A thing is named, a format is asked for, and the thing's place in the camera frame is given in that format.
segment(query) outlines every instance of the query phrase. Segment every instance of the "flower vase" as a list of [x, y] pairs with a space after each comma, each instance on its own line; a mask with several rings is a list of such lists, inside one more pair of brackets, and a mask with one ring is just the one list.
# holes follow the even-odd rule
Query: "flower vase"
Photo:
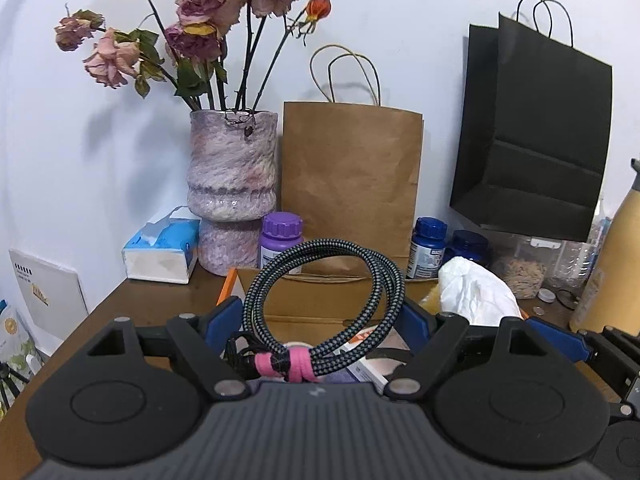
[[273, 112], [191, 113], [187, 204], [202, 218], [198, 253], [209, 272], [255, 266], [259, 220], [276, 207]]

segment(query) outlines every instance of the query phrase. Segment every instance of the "paper bag handle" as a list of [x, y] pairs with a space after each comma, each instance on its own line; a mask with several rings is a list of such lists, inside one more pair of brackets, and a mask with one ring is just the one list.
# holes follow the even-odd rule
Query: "paper bag handle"
[[[574, 24], [571, 22], [571, 16], [569, 15], [569, 11], [566, 10], [566, 7], [561, 4], [558, 0], [540, 0], [538, 3], [536, 3], [533, 6], [533, 22], [536, 22], [536, 7], [539, 6], [539, 4], [545, 4], [546, 10], [549, 10], [549, 6], [546, 4], [547, 2], [552, 2], [554, 4], [558, 4], [560, 7], [562, 7], [562, 10], [564, 10], [564, 13], [566, 14], [566, 18], [569, 21], [569, 34], [571, 35], [571, 48], [574, 47]], [[551, 27], [553, 26], [554, 22], [553, 20], [550, 22], [549, 25], [549, 37], [551, 38]]]
[[[326, 94], [326, 92], [324, 90], [322, 90], [322, 87], [320, 86], [320, 83], [316, 79], [316, 74], [314, 74], [313, 62], [314, 62], [314, 58], [320, 52], [322, 52], [324, 49], [332, 47], [332, 46], [335, 46], [337, 48], [341, 48], [343, 50], [346, 50], [347, 53], [346, 54], [340, 54], [340, 56], [337, 56], [334, 59], [332, 59], [331, 62], [329, 63], [329, 65], [328, 65], [328, 67], [327, 67], [328, 78], [329, 78], [329, 89], [331, 91], [331, 97], [329, 97]], [[356, 54], [354, 51], [346, 48], [345, 46], [337, 44], [337, 43], [330, 43], [330, 44], [326, 44], [325, 46], [321, 46], [320, 48], [318, 48], [312, 54], [311, 59], [309, 60], [309, 72], [311, 72], [311, 79], [314, 80], [314, 83], [318, 87], [318, 90], [322, 92], [322, 95], [324, 97], [326, 97], [327, 101], [329, 101], [330, 103], [335, 103], [334, 82], [332, 80], [332, 75], [331, 75], [331, 66], [333, 65], [334, 62], [339, 60], [341, 57], [345, 57], [345, 56], [351, 56], [351, 57], [353, 57], [353, 59], [356, 60], [356, 62], [360, 66], [360, 69], [362, 70], [362, 73], [364, 74], [364, 79], [366, 79], [367, 84], [369, 85], [369, 89], [371, 90], [371, 94], [373, 95], [373, 99], [375, 101], [376, 106], [380, 106], [380, 78], [378, 77], [378, 71], [376, 70], [376, 67], [373, 65], [373, 63], [371, 62], [371, 60], [367, 56], [364, 56], [364, 54]], [[367, 76], [367, 72], [366, 72], [366, 70], [364, 70], [364, 67], [363, 67], [362, 63], [360, 62], [359, 58], [365, 59], [371, 65], [371, 68], [373, 69], [373, 73], [374, 73], [374, 75], [376, 77], [376, 85], [377, 85], [377, 88], [378, 88], [378, 92], [377, 93], [373, 89], [373, 86], [371, 85], [371, 81], [369, 79], [369, 76]]]
[[[520, 6], [522, 5], [523, 1], [524, 0], [520, 0], [518, 2], [518, 7], [516, 8], [516, 22], [518, 23], [520, 23]], [[549, 13], [549, 37], [551, 38], [551, 28], [554, 26], [554, 18], [551, 15], [551, 9], [549, 9], [549, 6], [546, 4], [546, 0], [538, 0], [536, 6], [533, 7], [533, 24], [536, 26], [536, 32], [540, 32], [538, 22], [536, 21], [536, 7], [539, 6], [539, 4], [545, 4], [546, 12]]]

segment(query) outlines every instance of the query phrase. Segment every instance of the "gray ribbed surface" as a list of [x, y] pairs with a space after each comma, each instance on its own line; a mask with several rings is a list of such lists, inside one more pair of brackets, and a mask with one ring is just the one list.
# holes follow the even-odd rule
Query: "gray ribbed surface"
[[508, 471], [444, 442], [415, 405], [370, 384], [266, 383], [256, 396], [215, 405], [182, 446], [120, 470], [45, 462], [30, 480], [605, 480], [587, 463]]

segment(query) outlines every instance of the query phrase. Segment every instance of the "pink velcro strap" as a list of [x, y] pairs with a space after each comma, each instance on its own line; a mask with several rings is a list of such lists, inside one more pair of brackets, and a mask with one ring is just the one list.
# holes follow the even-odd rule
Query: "pink velcro strap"
[[254, 364], [256, 371], [262, 377], [282, 377], [282, 375], [277, 373], [277, 371], [271, 366], [270, 352], [256, 354], [254, 356]]
[[311, 365], [309, 348], [303, 346], [293, 346], [289, 348], [289, 359], [291, 366], [287, 378], [290, 383], [301, 383], [303, 380], [311, 383], [318, 382], [318, 378], [314, 374], [314, 369]]

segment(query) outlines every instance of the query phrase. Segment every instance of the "blue tissue box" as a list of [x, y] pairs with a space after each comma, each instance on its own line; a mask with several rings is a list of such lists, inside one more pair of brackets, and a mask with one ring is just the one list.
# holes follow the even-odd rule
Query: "blue tissue box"
[[152, 282], [189, 283], [198, 259], [200, 220], [171, 218], [155, 243], [140, 229], [122, 250], [127, 277]]

